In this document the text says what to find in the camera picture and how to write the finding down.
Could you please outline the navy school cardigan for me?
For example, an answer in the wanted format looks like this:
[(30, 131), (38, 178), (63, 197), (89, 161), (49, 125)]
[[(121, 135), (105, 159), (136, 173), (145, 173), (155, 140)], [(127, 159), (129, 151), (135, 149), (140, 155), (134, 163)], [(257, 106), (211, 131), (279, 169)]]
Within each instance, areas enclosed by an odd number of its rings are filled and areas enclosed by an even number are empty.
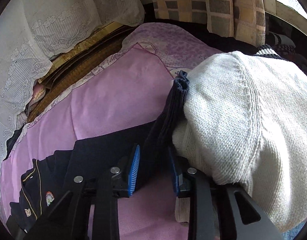
[(28, 232), (75, 177), (97, 178), (130, 155), (134, 145), (143, 158), (156, 152), (171, 138), (188, 90), (184, 71), (172, 78), (117, 69), (104, 70), (74, 89), (58, 109), (69, 106), (77, 140), (60, 149), (60, 140), (73, 137), (65, 127), (52, 136), (45, 153), (34, 155), (32, 168), (19, 179), (18, 201), (10, 203), (8, 229)]

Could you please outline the white knit sweater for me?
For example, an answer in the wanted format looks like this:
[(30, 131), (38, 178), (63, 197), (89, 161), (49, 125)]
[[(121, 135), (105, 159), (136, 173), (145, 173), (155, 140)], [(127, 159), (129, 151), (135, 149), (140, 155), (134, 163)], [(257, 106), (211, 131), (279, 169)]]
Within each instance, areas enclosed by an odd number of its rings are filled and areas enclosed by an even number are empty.
[(307, 219), (307, 76), (263, 50), (215, 54), (188, 74), (177, 153), (237, 183), (281, 232)]

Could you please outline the pink bed sheet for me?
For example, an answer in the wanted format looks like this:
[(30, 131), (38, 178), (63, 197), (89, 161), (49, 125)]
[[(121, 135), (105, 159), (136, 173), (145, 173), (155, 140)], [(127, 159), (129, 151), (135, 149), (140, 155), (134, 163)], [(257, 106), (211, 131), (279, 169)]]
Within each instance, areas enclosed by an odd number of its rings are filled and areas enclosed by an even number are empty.
[(220, 53), (218, 36), (194, 23), (145, 23), (80, 81), (66, 89), (32, 123), (8, 142), (2, 162), (0, 207), (11, 214), (21, 175), (56, 150), (70, 150), (75, 141), (144, 124), (163, 110), (173, 78)]

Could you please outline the woven bamboo mat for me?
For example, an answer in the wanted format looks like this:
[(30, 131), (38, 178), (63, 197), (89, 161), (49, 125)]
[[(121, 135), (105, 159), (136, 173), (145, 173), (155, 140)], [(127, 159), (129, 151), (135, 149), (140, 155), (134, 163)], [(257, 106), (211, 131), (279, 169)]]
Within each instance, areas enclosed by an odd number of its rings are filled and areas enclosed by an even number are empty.
[(52, 61), (49, 72), (38, 80), (45, 88), (45, 96), (28, 108), (27, 122), (32, 122), (47, 105), (67, 88), (88, 74), (104, 59), (122, 48), (122, 41), (134, 27), (112, 22), (97, 29), (90, 37), (78, 43), (71, 51), (61, 54)]

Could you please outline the striped folded garment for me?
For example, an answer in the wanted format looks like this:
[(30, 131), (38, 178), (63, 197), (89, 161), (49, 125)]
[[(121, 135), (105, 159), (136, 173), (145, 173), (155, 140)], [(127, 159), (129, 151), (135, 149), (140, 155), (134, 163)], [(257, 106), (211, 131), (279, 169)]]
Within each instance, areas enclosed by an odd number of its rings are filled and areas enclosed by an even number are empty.
[(295, 43), (285, 35), (269, 32), (266, 36), (266, 42), (258, 48), (255, 56), (287, 60), (296, 52)]

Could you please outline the white lace cover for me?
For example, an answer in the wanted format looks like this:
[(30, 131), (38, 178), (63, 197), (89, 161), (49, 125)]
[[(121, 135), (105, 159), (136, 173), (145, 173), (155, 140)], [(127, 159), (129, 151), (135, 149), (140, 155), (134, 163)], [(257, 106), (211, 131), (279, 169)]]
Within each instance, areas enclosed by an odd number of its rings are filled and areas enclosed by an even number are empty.
[(51, 59), (70, 51), (94, 29), (143, 22), (140, 0), (11, 0), (0, 16), (0, 161)]

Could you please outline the brick pattern curtain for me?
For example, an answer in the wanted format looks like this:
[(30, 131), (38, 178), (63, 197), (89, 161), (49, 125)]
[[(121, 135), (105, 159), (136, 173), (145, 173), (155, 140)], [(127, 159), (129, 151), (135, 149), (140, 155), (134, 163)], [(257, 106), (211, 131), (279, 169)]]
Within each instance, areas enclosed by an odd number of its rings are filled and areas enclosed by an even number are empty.
[(201, 23), (211, 33), (259, 47), (265, 43), (263, 0), (153, 0), (157, 18)]

